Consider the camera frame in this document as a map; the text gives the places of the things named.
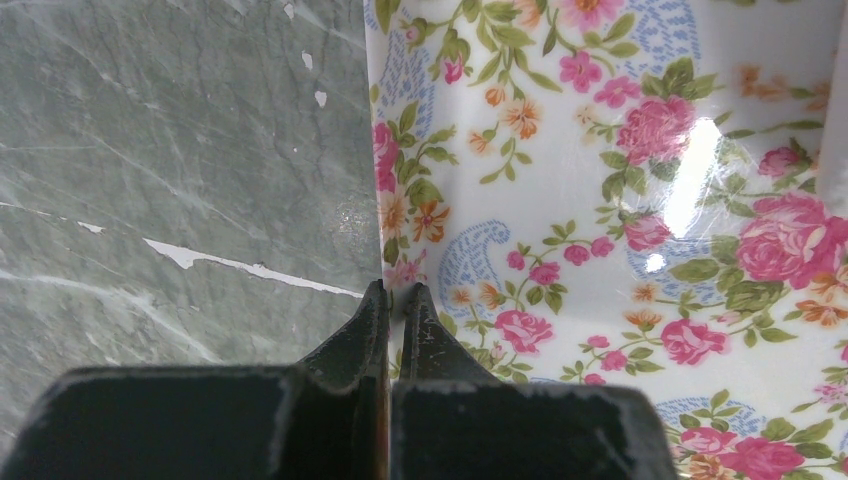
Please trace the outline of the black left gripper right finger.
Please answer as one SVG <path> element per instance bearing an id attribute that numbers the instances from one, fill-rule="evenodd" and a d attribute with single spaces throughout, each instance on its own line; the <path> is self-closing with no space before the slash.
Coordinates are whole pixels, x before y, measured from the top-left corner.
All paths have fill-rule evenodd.
<path id="1" fill-rule="evenodd" d="M 405 309 L 392 389 L 396 479 L 674 479 L 663 424 L 639 390 L 505 383 L 440 323 L 430 290 Z"/>

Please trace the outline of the floral print tray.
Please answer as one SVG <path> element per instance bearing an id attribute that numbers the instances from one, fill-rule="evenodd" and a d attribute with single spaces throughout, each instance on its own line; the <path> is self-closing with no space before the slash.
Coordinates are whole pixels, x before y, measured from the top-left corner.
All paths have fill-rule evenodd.
<path id="1" fill-rule="evenodd" d="M 847 475 L 842 1 L 368 1 L 382 264 L 516 383 L 642 390 L 683 479 Z"/>

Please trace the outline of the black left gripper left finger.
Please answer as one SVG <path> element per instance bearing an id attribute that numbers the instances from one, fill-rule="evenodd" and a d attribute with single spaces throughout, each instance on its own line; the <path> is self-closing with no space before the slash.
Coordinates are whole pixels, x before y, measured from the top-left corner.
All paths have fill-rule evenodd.
<path id="1" fill-rule="evenodd" d="M 384 479 L 387 294 L 288 365 L 87 367 L 33 404 L 5 479 Z"/>

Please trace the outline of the white dough lump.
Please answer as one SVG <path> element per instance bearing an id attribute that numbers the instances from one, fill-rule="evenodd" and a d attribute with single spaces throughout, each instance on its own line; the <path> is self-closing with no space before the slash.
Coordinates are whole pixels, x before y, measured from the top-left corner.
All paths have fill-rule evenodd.
<path id="1" fill-rule="evenodd" d="M 819 157 L 817 192 L 831 213 L 847 217 L 847 36 L 839 40 Z"/>

